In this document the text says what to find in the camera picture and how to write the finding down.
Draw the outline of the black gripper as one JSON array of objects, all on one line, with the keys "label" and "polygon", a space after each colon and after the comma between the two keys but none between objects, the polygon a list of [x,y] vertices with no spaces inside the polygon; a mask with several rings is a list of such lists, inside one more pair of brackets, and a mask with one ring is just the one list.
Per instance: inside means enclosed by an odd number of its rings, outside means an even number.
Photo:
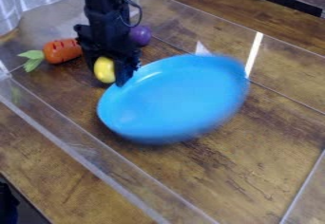
[{"label": "black gripper", "polygon": [[93,65],[100,56],[117,59],[113,61],[115,84],[121,87],[132,78],[140,60],[139,46],[129,37],[129,8],[101,13],[84,8],[88,24],[77,24],[73,29],[77,33],[77,44],[82,49],[86,68],[93,71]]}]

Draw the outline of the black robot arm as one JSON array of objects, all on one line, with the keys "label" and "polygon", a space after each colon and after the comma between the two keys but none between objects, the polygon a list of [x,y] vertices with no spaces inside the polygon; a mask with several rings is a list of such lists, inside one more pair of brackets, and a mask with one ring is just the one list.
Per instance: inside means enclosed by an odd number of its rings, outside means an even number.
[{"label": "black robot arm", "polygon": [[129,6],[140,9],[131,0],[84,0],[88,24],[77,24],[77,44],[81,47],[86,67],[93,70],[100,57],[112,59],[115,84],[121,86],[137,70],[140,45],[131,38]]}]

